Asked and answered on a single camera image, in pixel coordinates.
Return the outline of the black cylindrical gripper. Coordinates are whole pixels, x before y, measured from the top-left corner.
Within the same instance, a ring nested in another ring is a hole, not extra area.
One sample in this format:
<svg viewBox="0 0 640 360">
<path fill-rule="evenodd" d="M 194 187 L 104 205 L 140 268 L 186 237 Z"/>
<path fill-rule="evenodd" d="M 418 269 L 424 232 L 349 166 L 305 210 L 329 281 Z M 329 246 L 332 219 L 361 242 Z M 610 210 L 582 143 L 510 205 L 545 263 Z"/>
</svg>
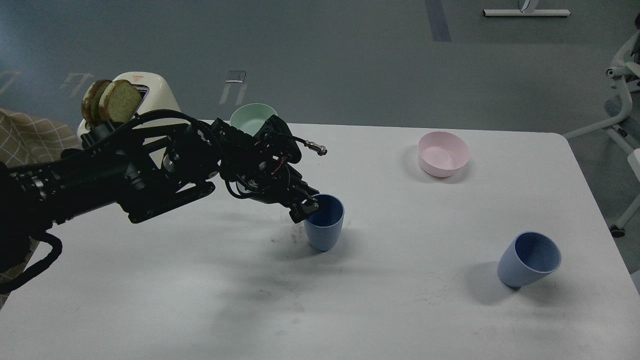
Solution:
<svg viewBox="0 0 640 360">
<path fill-rule="evenodd" d="M 289 216 L 298 224 L 320 209 L 320 192 L 291 165 L 302 159 L 301 141 L 278 115 L 262 120 L 253 134 L 222 124 L 222 178 L 236 199 L 265 204 L 292 204 Z"/>
</svg>

